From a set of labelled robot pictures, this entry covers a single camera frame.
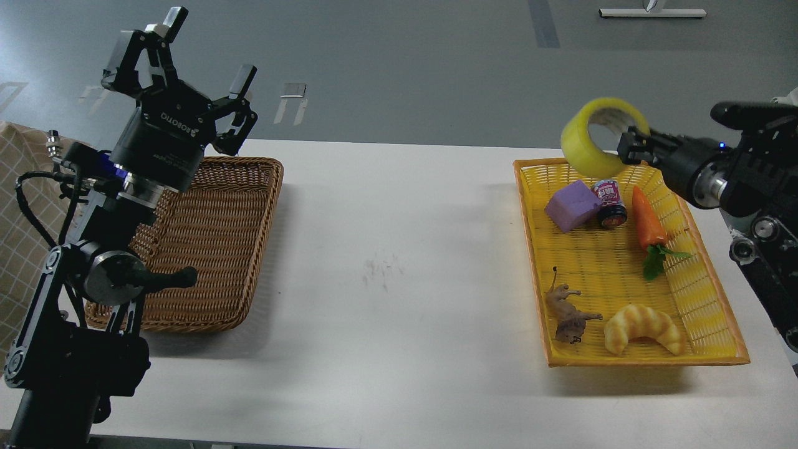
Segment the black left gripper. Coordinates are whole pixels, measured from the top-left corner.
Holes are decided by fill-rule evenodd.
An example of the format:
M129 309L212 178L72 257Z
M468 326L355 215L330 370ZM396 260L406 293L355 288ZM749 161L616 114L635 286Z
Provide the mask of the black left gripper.
M136 108L112 150L111 162L175 191L188 189L212 131L212 122L199 120L210 108L209 97L191 87L176 87L181 80L170 45L188 14L185 7L171 7L162 23L120 31L102 73L104 89L136 100ZM146 87L137 71L143 54L151 79ZM227 130L217 133L211 142L217 153L236 156L257 122L257 113L247 98L256 74L256 66L240 66L228 96L212 104L211 118L231 117Z

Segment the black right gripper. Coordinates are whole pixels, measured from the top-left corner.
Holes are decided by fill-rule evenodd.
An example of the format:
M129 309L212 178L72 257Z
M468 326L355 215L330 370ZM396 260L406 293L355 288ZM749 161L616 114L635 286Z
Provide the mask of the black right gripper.
M661 171L666 186L691 205L720 208L729 184L733 146L710 138L667 134L646 135L636 126L621 134L617 154L624 165L653 166Z

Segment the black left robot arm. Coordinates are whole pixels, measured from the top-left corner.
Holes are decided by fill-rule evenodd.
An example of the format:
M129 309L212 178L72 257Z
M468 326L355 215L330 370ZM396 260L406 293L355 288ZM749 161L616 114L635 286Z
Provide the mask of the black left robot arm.
M48 139L52 168L17 178L18 207L49 245L3 378L22 389L6 448L85 448L150 367L140 335L148 294L196 284L192 267L146 268L130 244L153 225L165 191L186 191L203 153L236 156L254 124L247 91L257 69L243 65L229 94L211 100L178 77L171 43L188 9L175 6L146 29L122 31L102 86L136 100L113 150Z

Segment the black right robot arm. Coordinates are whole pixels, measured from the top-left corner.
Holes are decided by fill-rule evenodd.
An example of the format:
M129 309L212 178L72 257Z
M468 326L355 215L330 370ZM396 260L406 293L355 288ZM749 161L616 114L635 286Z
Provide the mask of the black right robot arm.
M718 208L738 265L786 346L796 351L796 93L769 102L724 100L715 122L740 133L735 145L631 125L617 151L623 164L647 163L684 201Z

